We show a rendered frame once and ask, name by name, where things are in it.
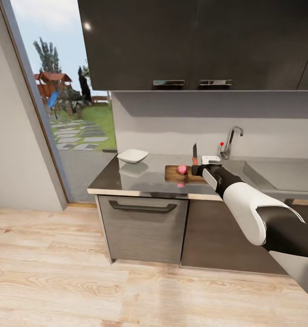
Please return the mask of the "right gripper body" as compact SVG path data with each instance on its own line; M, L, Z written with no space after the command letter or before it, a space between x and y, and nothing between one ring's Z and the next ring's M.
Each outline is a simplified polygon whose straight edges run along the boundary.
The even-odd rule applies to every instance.
M192 175L193 176L202 176L202 169L205 167L205 165L192 165Z

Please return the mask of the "cutting board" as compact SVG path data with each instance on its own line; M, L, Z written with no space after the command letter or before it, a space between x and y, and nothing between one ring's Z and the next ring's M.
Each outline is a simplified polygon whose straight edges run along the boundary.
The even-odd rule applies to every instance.
M165 180L168 181L189 181L189 182L206 182L201 176L192 175L192 166L186 166L187 171L181 174L177 171L180 165L166 165L165 166Z

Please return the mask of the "vidalia onion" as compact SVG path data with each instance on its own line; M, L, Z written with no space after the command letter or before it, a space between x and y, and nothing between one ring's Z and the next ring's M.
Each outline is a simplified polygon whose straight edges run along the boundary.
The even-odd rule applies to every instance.
M187 167L182 163L180 166L177 167L177 171L181 174L185 174L187 171Z

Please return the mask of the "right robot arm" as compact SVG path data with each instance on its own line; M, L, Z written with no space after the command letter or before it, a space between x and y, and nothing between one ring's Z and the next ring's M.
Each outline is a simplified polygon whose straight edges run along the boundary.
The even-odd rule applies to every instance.
M192 165L192 175L203 177L224 200L245 237L264 247L308 293L308 224L298 212L217 162L218 156L202 156L200 165Z

